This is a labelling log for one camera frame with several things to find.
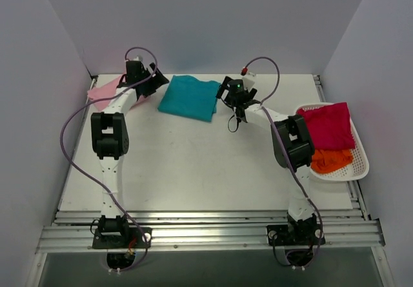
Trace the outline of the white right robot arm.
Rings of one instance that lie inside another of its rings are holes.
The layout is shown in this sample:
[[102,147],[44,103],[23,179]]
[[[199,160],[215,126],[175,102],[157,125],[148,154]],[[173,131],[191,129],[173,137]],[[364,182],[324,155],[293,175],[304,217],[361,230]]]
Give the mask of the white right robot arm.
[[237,124],[253,124],[271,133],[274,156],[280,167],[289,170],[294,183],[290,185],[286,228],[287,236],[299,244],[310,235],[306,223],[316,223],[316,210],[309,196],[310,165],[315,152],[303,116],[285,115],[265,108],[255,99],[254,76],[240,79],[226,76],[219,85],[216,98],[234,111]]

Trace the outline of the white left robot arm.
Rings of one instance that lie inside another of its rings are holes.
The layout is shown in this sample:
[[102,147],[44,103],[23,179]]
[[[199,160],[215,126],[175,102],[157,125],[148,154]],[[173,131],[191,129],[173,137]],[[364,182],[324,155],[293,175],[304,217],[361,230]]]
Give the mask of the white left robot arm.
[[108,106],[91,115],[92,149],[97,155],[103,176],[103,206],[98,220],[97,237],[116,248],[126,246],[132,238],[123,203],[123,159],[129,149],[125,116],[142,97],[147,98],[169,80],[156,63],[145,67],[140,59],[126,61],[126,73],[116,87]]

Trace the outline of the teal t shirt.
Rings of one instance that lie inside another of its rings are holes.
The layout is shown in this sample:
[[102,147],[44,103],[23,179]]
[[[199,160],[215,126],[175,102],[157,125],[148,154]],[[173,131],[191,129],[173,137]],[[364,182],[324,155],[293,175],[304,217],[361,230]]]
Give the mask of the teal t shirt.
[[157,109],[165,114],[210,123],[216,113],[219,86],[217,81],[174,75]]

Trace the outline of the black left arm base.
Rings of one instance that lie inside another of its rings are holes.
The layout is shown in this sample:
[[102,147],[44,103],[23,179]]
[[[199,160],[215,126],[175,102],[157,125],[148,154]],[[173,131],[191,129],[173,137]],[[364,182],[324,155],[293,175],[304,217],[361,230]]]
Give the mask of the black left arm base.
[[143,233],[141,233],[136,227],[131,227],[126,231],[103,231],[96,229],[92,242],[92,248],[96,250],[149,248],[151,245],[153,229],[142,227],[142,230]]

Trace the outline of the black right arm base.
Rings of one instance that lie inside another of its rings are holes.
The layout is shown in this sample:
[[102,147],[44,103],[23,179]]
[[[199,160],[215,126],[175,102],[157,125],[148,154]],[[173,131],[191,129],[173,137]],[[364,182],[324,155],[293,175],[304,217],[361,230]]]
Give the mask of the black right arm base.
[[326,240],[321,239],[319,227],[297,227],[288,224],[267,225],[267,240],[270,246],[311,246],[324,245]]

